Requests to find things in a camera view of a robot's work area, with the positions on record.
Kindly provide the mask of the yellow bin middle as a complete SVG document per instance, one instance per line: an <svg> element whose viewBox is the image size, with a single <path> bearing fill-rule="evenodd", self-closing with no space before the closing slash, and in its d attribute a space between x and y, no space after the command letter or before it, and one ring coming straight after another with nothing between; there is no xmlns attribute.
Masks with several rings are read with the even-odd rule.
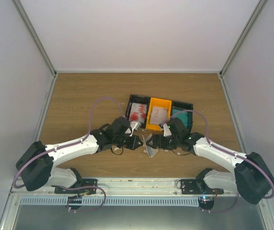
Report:
<svg viewBox="0 0 274 230"><path fill-rule="evenodd" d="M148 107L146 129L162 131L163 124L171 116L171 106L171 100L151 97Z"/></svg>

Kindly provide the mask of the black bin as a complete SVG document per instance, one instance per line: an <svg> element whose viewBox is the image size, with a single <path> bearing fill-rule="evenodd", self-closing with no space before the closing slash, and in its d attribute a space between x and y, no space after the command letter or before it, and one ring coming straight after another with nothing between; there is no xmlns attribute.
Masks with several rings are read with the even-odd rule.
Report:
<svg viewBox="0 0 274 230"><path fill-rule="evenodd" d="M150 100L150 97L131 94L125 113L127 120L139 122L142 128L146 128Z"/></svg>
<svg viewBox="0 0 274 230"><path fill-rule="evenodd" d="M183 102L179 102L179 101L172 101L171 104L171 115L172 114L172 110L173 109L179 109L180 111L183 110L193 110L193 104L191 103L183 103ZM189 131L192 130L192 126L193 126L193 113L192 112L187 112L188 113L188 129Z"/></svg>

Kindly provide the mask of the black bin right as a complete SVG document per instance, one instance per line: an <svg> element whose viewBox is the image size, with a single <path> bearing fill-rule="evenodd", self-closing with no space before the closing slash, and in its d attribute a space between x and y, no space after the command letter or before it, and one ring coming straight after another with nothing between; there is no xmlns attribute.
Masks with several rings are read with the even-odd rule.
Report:
<svg viewBox="0 0 274 230"><path fill-rule="evenodd" d="M180 111L183 110L193 110L193 104L191 103L183 103L183 102L179 102L179 101L172 101L171 104L171 115L172 114L172 110L173 109L179 109ZM189 131L192 130L192 126L193 126L193 113L192 112L187 112L188 113L188 129Z"/></svg>

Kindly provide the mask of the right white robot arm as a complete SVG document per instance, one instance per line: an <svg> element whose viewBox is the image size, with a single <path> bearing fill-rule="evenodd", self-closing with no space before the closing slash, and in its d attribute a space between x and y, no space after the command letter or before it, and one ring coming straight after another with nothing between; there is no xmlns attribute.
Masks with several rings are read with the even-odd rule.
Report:
<svg viewBox="0 0 274 230"><path fill-rule="evenodd" d="M228 190L254 205L274 196L274 177L260 154L240 153L218 145L198 132L190 132L179 118L165 123L163 134L148 137L146 146L163 150L181 148L227 169L227 172L210 168L201 171L195 183L201 194L207 194L212 189Z"/></svg>

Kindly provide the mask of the beige leather card holder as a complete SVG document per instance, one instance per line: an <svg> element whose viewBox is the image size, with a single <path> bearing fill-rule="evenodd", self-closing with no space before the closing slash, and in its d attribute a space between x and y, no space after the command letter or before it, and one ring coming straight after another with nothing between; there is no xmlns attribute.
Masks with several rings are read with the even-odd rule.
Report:
<svg viewBox="0 0 274 230"><path fill-rule="evenodd" d="M146 148L145 152L150 158L154 157L158 153L158 149L154 149L147 145L147 141L150 140L151 137L152 137L152 134L149 134L147 137L142 136L144 147Z"/></svg>

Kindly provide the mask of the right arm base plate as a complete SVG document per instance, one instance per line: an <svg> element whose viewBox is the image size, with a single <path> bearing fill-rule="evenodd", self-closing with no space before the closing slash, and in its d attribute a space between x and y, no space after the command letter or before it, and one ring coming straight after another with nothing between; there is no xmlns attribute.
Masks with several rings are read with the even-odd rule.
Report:
<svg viewBox="0 0 274 230"><path fill-rule="evenodd" d="M218 195L223 195L223 189L210 188L205 182L197 179L180 179L175 183L182 195L198 196L199 208L202 211L211 211Z"/></svg>

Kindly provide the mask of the teal cards stack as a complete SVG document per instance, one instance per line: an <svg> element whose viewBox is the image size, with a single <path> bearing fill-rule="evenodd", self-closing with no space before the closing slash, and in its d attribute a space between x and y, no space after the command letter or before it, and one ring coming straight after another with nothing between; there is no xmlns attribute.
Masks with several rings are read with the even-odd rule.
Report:
<svg viewBox="0 0 274 230"><path fill-rule="evenodd" d="M183 112L183 113L180 113L178 115L175 115L178 112L180 112L179 109L173 109L172 110L173 118L179 118L183 122L184 126L188 127L188 113L187 112Z"/></svg>

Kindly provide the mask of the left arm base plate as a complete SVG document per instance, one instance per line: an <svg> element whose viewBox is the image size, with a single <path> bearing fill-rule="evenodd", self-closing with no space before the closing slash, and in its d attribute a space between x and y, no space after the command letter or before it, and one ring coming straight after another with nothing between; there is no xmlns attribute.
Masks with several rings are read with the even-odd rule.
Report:
<svg viewBox="0 0 274 230"><path fill-rule="evenodd" d="M81 204L82 197L87 195L96 194L96 188L94 188L98 183L97 179L82 179L81 181L77 181L74 185L70 187L70 190L61 188L60 186L54 186L55 194L67 194L69 204L68 207L71 210L78 210L81 205L76 206L76 204Z"/></svg>

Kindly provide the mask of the aluminium rail frame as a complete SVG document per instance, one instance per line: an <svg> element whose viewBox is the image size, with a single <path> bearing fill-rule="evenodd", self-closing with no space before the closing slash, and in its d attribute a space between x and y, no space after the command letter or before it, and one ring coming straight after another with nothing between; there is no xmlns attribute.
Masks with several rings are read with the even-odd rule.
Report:
<svg viewBox="0 0 274 230"><path fill-rule="evenodd" d="M103 197L196 197L182 195L175 183L178 178L108 178L101 177ZM57 195L52 188L27 192L10 191L1 230L274 230L270 201L251 205L226 191L217 196L212 211L198 207L171 206L81 206L77 213L65 205L22 205L23 196Z"/></svg>

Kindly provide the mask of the black bin left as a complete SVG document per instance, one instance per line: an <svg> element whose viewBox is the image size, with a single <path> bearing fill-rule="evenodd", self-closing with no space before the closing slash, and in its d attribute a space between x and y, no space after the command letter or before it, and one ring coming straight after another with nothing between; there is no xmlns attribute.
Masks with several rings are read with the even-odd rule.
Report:
<svg viewBox="0 0 274 230"><path fill-rule="evenodd" d="M150 97L131 94L125 113L127 120L139 122L142 128L146 128L150 100Z"/></svg>

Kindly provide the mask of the red circle cards stack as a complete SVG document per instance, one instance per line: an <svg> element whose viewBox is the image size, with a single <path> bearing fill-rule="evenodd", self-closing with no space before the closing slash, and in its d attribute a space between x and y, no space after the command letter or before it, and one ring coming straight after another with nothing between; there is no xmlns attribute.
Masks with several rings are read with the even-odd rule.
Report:
<svg viewBox="0 0 274 230"><path fill-rule="evenodd" d="M141 124L145 123L147 114L147 106L141 103L132 103L129 114L129 121L137 121Z"/></svg>

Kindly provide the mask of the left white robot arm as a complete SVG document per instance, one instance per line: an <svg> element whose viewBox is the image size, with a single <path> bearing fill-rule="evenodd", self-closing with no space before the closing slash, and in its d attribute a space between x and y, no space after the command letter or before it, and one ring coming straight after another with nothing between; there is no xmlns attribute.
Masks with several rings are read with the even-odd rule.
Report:
<svg viewBox="0 0 274 230"><path fill-rule="evenodd" d="M13 187L35 191L43 186L62 186L76 194L82 189L80 174L76 169L60 169L58 165L83 155L111 150L113 146L135 150L143 146L143 141L133 133L140 126L139 122L126 125L114 121L71 141L54 145L34 142L16 163L18 172Z"/></svg>

